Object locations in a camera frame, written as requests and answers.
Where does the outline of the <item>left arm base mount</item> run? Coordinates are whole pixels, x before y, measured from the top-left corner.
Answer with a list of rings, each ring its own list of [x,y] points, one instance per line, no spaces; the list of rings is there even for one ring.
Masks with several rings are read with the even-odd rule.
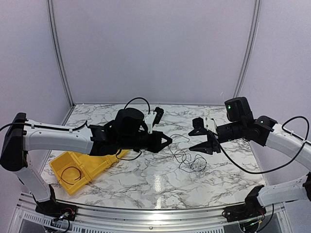
[[[51,195],[48,201],[38,202],[33,196],[34,201],[36,202],[35,211],[37,213],[51,216],[56,219],[59,219],[60,216],[65,213],[69,213],[66,219],[68,219],[69,221],[74,221],[76,218],[77,206],[72,205],[72,204],[65,204],[65,203],[58,202],[55,198],[54,189],[50,184],[49,184],[49,188],[50,188]]]

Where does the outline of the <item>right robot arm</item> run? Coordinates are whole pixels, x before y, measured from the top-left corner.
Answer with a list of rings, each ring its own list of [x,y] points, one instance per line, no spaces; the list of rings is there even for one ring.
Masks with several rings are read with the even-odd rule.
[[[246,97],[237,97],[225,101],[228,124],[217,126],[211,118],[197,117],[193,119],[193,130],[189,136],[205,135],[207,140],[190,147],[191,151],[206,154],[220,153],[225,150],[222,143],[236,139],[253,141],[263,147],[269,147],[290,157],[290,161],[276,168],[265,171],[270,173],[285,168],[294,160],[306,168],[311,167],[311,143],[308,137],[300,137],[279,124],[276,120],[260,116],[257,119]],[[260,185],[254,187],[246,196],[241,206],[244,217],[252,217],[260,207],[290,202],[295,200],[311,199],[311,175],[308,173],[293,181],[276,185]]]

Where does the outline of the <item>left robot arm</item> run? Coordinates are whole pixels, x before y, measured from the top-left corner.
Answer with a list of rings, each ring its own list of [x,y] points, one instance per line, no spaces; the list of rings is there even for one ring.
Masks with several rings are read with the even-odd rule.
[[[43,124],[28,119],[26,113],[17,113],[13,122],[1,127],[7,132],[0,164],[16,174],[49,215],[57,216],[62,210],[61,204],[55,201],[52,187],[27,161],[29,151],[73,151],[90,156],[114,155],[122,150],[158,153],[172,143],[170,137],[153,129],[163,114],[164,110],[159,107],[148,115],[138,109],[124,107],[103,126],[84,123],[73,128]]]

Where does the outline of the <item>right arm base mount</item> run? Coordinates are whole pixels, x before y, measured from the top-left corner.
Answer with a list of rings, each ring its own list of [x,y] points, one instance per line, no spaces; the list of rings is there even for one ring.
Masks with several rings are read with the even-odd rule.
[[[255,186],[246,196],[243,204],[225,207],[222,216],[227,222],[246,220],[266,214],[266,209],[258,201],[259,191],[264,185]]]

